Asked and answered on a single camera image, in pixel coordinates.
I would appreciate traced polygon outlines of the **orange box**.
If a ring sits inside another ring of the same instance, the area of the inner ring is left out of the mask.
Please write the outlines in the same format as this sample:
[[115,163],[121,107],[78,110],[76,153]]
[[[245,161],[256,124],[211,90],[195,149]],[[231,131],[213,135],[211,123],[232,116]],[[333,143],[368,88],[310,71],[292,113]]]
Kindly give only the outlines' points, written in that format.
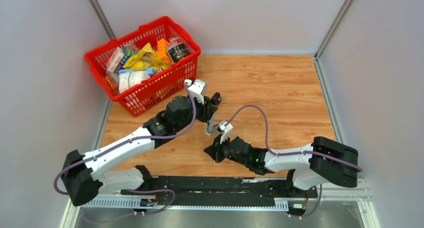
[[169,46],[169,42],[166,39],[158,40],[156,54],[166,64],[171,65],[173,61],[168,54],[168,46]]

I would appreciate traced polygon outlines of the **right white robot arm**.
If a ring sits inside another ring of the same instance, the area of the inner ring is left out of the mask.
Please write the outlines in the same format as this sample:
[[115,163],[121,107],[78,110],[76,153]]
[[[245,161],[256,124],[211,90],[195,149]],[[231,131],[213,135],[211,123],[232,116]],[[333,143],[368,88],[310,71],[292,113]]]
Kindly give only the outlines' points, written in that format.
[[258,175],[288,170],[285,190],[291,197],[324,183],[355,188],[362,171],[356,149],[322,136],[311,144],[284,150],[253,147],[239,137],[226,141],[217,137],[204,152],[216,163],[228,159]]

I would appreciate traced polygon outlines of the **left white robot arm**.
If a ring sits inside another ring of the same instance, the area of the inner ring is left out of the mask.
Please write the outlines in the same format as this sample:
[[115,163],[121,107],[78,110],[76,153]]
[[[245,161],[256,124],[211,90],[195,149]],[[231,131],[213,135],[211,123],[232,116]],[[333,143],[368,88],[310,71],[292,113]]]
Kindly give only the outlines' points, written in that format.
[[124,138],[98,150],[69,152],[53,182],[56,192],[67,195],[74,206],[84,205],[101,193],[118,190],[149,194],[153,182],[145,166],[121,171],[112,168],[184,135],[196,120],[209,123],[221,101],[219,92],[212,97],[176,96],[164,110]]

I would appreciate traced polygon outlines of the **white round package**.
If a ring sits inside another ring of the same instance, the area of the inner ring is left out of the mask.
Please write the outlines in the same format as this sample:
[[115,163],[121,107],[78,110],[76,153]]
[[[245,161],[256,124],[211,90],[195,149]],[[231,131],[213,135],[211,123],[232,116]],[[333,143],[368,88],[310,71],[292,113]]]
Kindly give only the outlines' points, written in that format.
[[145,71],[131,71],[119,74],[118,91],[123,93],[131,87],[148,80],[150,77]]

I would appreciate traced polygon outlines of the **black and grey stapler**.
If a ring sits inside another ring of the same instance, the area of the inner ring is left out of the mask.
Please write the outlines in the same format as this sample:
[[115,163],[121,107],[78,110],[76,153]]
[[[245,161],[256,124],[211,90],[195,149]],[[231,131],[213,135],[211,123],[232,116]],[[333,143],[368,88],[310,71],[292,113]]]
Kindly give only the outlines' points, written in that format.
[[216,92],[207,102],[205,131],[206,135],[213,136],[217,133],[217,128],[215,125],[215,112],[218,110],[218,106],[221,101],[221,94],[219,92]]

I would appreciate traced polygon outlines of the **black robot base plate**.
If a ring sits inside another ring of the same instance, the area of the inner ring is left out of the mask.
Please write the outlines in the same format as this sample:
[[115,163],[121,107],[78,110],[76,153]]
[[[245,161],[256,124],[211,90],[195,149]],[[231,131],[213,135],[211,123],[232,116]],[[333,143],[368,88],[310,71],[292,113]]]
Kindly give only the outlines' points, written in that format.
[[316,198],[317,189],[301,190],[284,178],[214,177],[214,176],[147,176],[142,186],[122,195],[147,195],[142,205],[212,206],[212,207],[271,207],[276,199],[293,198],[304,203]]

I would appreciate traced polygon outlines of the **red plastic shopping basket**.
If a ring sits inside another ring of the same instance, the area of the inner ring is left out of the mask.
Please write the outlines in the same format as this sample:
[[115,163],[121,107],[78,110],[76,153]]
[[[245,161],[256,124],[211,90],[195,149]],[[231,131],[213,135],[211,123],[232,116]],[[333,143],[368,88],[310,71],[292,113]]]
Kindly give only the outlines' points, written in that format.
[[[138,48],[142,48],[147,43],[156,47],[158,40],[169,38],[178,38],[180,42],[186,45],[190,54],[168,69],[121,94],[112,88],[106,79],[107,61],[117,47],[122,48],[126,44],[134,44]],[[162,16],[139,26],[137,30],[121,38],[111,39],[107,43],[88,51],[84,57],[93,77],[105,90],[108,97],[119,103],[130,115],[137,117],[182,90],[186,79],[196,79],[200,54],[201,48],[189,33],[170,17]]]

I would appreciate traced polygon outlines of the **white pink box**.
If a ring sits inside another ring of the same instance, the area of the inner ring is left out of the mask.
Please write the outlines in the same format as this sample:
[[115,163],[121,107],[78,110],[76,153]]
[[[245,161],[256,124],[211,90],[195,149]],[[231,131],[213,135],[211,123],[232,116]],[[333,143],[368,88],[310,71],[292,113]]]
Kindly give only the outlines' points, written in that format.
[[111,73],[114,72],[117,69],[123,57],[124,57],[123,49],[121,47],[117,47],[106,63],[106,71]]

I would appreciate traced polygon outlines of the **yellow snack bag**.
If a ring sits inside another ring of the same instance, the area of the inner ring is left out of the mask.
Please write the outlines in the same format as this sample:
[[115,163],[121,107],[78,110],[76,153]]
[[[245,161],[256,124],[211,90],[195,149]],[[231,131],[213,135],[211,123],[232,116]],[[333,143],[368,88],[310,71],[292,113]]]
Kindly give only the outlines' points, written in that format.
[[150,43],[144,45],[138,53],[131,56],[123,65],[124,69],[132,69],[133,71],[144,71],[146,68],[154,68],[155,70],[162,68],[165,70],[168,67],[168,64],[157,56]]

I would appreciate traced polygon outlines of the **black labelled package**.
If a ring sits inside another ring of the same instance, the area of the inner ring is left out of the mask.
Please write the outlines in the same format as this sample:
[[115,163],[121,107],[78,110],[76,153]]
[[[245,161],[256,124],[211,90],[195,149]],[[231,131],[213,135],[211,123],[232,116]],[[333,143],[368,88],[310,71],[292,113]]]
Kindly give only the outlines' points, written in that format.
[[191,54],[185,43],[170,44],[167,52],[173,63],[178,63]]

